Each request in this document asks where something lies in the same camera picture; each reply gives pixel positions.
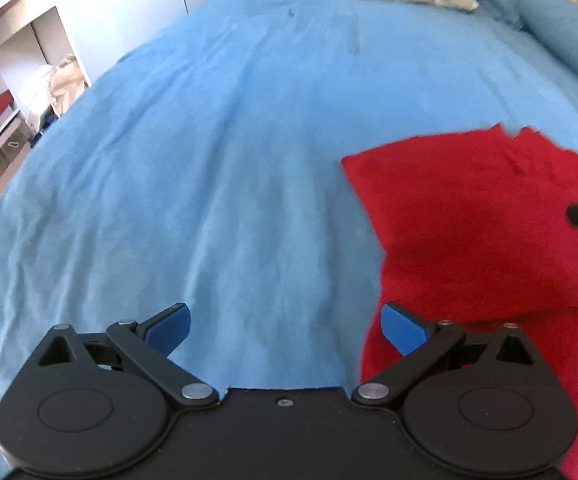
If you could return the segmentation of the red small garment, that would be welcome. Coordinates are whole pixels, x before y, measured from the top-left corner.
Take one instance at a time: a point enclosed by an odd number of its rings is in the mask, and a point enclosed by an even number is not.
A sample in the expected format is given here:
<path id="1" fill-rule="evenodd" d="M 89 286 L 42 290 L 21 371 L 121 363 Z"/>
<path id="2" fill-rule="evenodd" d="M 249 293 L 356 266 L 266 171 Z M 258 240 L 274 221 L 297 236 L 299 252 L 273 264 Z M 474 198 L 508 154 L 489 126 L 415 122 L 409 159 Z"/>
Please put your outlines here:
<path id="1" fill-rule="evenodd" d="M 523 128 L 416 136 L 342 167 L 385 251 L 380 301 L 475 332 L 521 326 L 578 412 L 578 153 Z M 578 436 L 565 474 L 578 479 Z"/>

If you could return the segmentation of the rolled blue duvet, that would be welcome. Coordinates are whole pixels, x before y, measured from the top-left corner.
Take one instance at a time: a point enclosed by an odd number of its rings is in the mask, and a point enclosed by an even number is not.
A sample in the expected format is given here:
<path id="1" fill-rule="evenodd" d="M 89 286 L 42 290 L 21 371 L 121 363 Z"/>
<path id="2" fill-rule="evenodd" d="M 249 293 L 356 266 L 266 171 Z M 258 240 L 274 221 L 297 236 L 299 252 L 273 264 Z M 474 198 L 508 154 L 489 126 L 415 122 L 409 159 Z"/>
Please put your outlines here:
<path id="1" fill-rule="evenodd" d="M 477 0 L 495 20 L 530 32 L 578 76 L 578 6 L 569 0 Z"/>

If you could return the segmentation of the beige bag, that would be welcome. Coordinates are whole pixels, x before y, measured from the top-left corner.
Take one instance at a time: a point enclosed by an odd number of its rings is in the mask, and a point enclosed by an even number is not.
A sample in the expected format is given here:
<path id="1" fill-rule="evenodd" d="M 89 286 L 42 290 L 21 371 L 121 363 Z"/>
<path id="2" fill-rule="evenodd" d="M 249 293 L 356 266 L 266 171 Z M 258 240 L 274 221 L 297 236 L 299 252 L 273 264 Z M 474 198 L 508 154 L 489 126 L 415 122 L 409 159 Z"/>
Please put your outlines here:
<path id="1" fill-rule="evenodd" d="M 49 72 L 48 89 L 54 114 L 61 117 L 88 88 L 88 82 L 74 54 L 67 55 Z"/>

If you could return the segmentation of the blue bed sheet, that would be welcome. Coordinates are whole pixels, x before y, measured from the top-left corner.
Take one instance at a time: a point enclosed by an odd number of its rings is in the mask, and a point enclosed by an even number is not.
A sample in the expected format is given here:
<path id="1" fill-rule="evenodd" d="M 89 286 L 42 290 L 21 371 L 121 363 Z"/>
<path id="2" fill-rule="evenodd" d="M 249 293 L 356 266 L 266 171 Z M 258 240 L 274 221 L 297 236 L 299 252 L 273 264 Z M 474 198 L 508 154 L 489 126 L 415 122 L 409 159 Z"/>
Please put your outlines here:
<path id="1" fill-rule="evenodd" d="M 51 326 L 179 301 L 176 360 L 214 387 L 351 387 L 381 250 L 342 157 L 495 124 L 578 152 L 578 76 L 488 14 L 203 3 L 102 75 L 1 196 L 0 398 Z"/>

